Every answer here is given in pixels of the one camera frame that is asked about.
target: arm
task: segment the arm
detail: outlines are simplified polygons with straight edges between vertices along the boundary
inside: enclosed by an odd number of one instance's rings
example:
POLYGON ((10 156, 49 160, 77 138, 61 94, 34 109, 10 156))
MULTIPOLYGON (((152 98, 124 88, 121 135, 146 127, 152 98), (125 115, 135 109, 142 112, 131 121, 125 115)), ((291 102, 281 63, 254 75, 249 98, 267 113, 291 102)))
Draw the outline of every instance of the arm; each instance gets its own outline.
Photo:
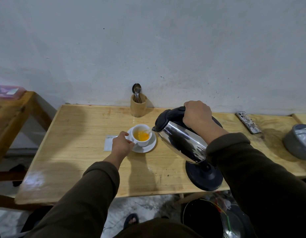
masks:
POLYGON ((101 236, 108 208, 119 188, 118 169, 134 147, 125 139, 127 135, 121 132, 113 139, 111 154, 91 165, 26 238, 101 236))
POLYGON ((306 184, 254 149, 245 135, 229 134, 211 122, 205 104, 190 101, 185 106, 185 124, 209 144, 210 161, 222 172, 257 235, 306 231, 306 184))

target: black sandal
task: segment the black sandal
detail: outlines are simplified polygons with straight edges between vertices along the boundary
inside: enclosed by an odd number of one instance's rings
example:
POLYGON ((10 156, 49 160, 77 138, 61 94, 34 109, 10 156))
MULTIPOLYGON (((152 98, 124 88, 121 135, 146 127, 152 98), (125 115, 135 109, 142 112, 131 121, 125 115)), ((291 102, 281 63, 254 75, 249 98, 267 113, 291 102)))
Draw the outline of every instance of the black sandal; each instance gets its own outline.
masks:
POLYGON ((132 213, 125 219, 123 229, 125 230, 126 228, 130 227, 131 225, 135 225, 135 224, 138 224, 138 223, 139 223, 139 217, 137 216, 137 214, 132 213), (130 220, 132 220, 133 218, 135 218, 135 222, 133 222, 132 224, 129 224, 130 220))

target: saucer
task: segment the saucer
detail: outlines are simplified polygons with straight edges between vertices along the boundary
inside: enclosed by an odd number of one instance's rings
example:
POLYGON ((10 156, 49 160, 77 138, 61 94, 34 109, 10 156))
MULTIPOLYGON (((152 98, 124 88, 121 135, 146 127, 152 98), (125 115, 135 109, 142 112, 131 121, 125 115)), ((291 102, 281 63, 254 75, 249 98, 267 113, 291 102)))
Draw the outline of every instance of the saucer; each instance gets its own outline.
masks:
MULTIPOLYGON (((132 128, 130 128, 127 132, 129 134, 131 134, 132 132, 132 128)), ((131 136, 125 136, 126 139, 128 140, 131 140, 131 136)), ((144 147, 140 147, 138 145, 135 145, 134 148, 132 149, 132 151, 136 152, 136 153, 146 153, 148 151, 151 151, 154 147, 155 147, 155 144, 156 144, 156 134, 155 132, 152 131, 152 136, 147 144, 147 146, 144 146, 144 147)))

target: gray bowl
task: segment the gray bowl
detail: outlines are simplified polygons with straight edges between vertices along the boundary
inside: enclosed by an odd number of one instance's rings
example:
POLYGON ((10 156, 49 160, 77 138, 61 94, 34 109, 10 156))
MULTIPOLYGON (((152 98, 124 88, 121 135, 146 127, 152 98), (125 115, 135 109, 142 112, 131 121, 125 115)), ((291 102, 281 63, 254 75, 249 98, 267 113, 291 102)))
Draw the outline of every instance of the gray bowl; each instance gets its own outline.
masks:
POLYGON ((283 138, 285 148, 295 157, 306 160, 306 124, 296 124, 283 138))

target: utensil holder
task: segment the utensil holder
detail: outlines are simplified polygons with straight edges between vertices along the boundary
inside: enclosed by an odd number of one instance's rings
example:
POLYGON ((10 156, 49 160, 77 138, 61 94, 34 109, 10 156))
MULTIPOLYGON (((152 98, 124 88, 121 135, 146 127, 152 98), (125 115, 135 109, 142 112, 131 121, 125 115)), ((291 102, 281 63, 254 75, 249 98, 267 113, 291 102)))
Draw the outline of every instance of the utensil holder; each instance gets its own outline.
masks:
POLYGON ((130 110, 132 116, 136 118, 143 117, 146 112, 147 97, 144 94, 140 93, 140 98, 142 100, 142 103, 137 103, 135 102, 135 94, 131 96, 130 110))

